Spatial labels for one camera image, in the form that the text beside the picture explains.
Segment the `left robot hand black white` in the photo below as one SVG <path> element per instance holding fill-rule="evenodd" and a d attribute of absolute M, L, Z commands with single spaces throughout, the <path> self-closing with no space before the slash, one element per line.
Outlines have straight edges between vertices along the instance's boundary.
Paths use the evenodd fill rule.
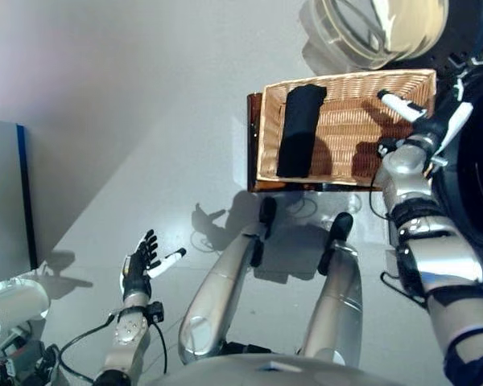
<path fill-rule="evenodd" d="M 187 253 L 185 248 L 179 248 L 165 257 L 159 257 L 158 246 L 155 231 L 150 229 L 138 242 L 134 252 L 126 256 L 120 274 L 123 300 L 133 294 L 144 294 L 151 298 L 151 280 L 166 273 Z"/>

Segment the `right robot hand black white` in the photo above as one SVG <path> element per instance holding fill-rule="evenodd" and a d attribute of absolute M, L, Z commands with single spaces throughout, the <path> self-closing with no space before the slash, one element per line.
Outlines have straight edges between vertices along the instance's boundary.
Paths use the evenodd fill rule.
<path fill-rule="evenodd" d="M 463 129 L 473 112 L 473 104 L 459 101 L 452 94 L 446 96 L 438 109 L 429 117 L 427 109 L 414 101 L 404 99 L 387 89 L 377 98 L 400 117 L 412 124 L 412 134 L 427 138 L 430 155 L 437 155 Z"/>

